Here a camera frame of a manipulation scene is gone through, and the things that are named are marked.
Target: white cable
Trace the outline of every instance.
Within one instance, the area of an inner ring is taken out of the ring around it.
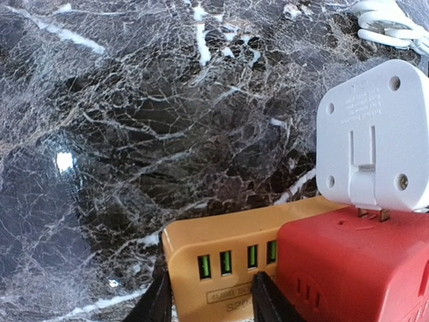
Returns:
[[[361,1],[352,12],[361,27],[360,38],[429,56],[429,32],[408,18],[395,1]]]

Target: red plug adapter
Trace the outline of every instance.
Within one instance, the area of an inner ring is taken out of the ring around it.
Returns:
[[[276,282],[307,322],[429,321],[429,216],[347,207],[285,224]]]

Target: black marble countertop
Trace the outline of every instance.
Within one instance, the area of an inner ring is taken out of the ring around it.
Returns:
[[[0,321],[120,321],[165,224],[317,193],[329,88],[427,72],[352,1],[65,1],[0,0]]]

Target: usb port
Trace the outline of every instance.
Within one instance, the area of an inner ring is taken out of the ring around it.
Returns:
[[[200,270],[200,279],[201,280],[212,277],[212,274],[210,272],[210,256],[209,255],[203,255],[203,256],[198,257],[198,269]]]
[[[233,268],[231,264],[231,251],[221,252],[221,274],[223,276],[232,274]]]
[[[277,241],[267,242],[267,264],[275,263],[277,258]]]
[[[247,248],[247,268],[250,270],[257,268],[257,245]]]

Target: screw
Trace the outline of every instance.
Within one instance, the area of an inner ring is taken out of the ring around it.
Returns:
[[[397,179],[397,183],[401,191],[407,189],[408,177],[405,174],[400,174],[400,176]]]

